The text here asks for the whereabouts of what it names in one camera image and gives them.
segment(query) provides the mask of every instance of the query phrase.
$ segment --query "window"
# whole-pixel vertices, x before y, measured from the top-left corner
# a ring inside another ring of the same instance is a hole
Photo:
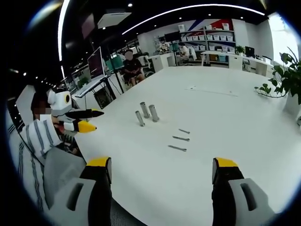
[[[288,47],[299,58],[297,36],[287,22],[278,13],[274,13],[269,16],[269,25],[273,39],[274,61],[282,65],[279,53],[291,54]]]

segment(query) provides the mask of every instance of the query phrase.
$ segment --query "white table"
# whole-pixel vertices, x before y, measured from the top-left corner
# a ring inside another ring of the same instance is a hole
[[[165,53],[161,55],[150,56],[154,64],[155,72],[162,70],[163,68],[175,66],[174,53]]]
[[[253,57],[247,57],[247,56],[241,56],[241,55],[236,55],[234,53],[229,53],[229,52],[221,52],[221,51],[205,51],[202,52],[202,66],[204,65],[204,55],[205,54],[213,54],[213,55],[220,55],[220,56],[228,56],[229,57],[229,68],[239,68],[242,70],[242,59],[250,60],[256,62],[256,73],[261,74],[263,76],[267,76],[269,78],[273,78],[273,71],[274,71],[274,66],[264,62],[259,59],[255,59]]]
[[[282,112],[285,99],[256,94],[254,86],[263,82],[267,78],[225,68],[165,68],[93,118],[97,131],[75,138],[86,161],[112,158],[113,198],[148,226],[212,225],[214,157],[235,161],[279,212],[301,179],[301,133]],[[155,105],[159,122],[144,119],[139,126],[141,101]]]

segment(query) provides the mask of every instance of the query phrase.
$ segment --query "ceiling light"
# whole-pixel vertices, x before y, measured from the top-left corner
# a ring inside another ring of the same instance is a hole
[[[162,16],[162,15],[165,15],[167,13],[172,13],[172,12],[175,12],[175,11],[178,11],[178,10],[182,10],[182,9],[195,8],[195,7],[203,7],[203,6],[221,6],[221,7],[239,8],[239,9],[244,9],[244,10],[251,11],[251,12],[254,12],[254,13],[257,13],[257,14],[260,14],[260,15],[264,16],[264,13],[262,13],[262,12],[256,11],[256,10],[251,9],[251,8],[246,8],[246,7],[243,7],[243,6],[236,6],[236,5],[228,5],[228,4],[201,4],[201,5],[185,6],[185,7],[181,7],[181,8],[175,8],[175,9],[172,9],[170,11],[166,11],[164,13],[160,13],[158,15],[155,15],[155,16],[151,17],[151,18],[148,18],[148,19],[146,19],[146,20],[144,20],[144,21],[136,24],[135,26],[127,29],[125,32],[122,33],[122,35],[124,35],[125,33],[129,32],[130,30],[132,30],[132,29],[134,29],[134,28],[136,28],[136,27],[144,24],[145,22],[148,22],[148,21],[150,21],[150,20],[152,20],[152,19],[154,19],[154,18],[156,18],[158,16]]]
[[[19,73],[18,70],[15,70],[15,69],[10,69],[11,72],[14,72],[14,73]]]
[[[62,61],[62,33],[63,33],[63,24],[64,24],[64,19],[65,19],[65,15],[66,15],[66,11],[68,8],[70,0],[65,0],[63,1],[62,7],[61,7],[61,12],[60,12],[60,17],[58,20],[58,29],[57,29],[57,45],[58,45],[58,58],[59,61]],[[65,73],[64,73],[64,69],[63,66],[61,66],[61,71],[63,74],[63,78],[65,78]]]

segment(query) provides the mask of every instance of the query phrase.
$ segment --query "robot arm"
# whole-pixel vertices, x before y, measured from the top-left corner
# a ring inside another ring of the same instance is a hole
[[[51,107],[51,114],[57,117],[59,124],[66,130],[80,133],[88,133],[96,130],[96,126],[82,119],[88,119],[103,115],[103,112],[94,109],[74,109],[71,104],[71,95],[69,91],[55,93],[50,91],[48,103]]]

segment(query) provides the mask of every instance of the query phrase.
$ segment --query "striped shirt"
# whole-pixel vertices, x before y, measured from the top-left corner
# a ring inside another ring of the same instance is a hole
[[[44,121],[35,120],[25,126],[20,138],[11,117],[6,114],[7,136],[13,163],[25,190],[40,211],[48,210],[45,201],[43,165],[39,160],[61,143],[53,126],[51,116]]]

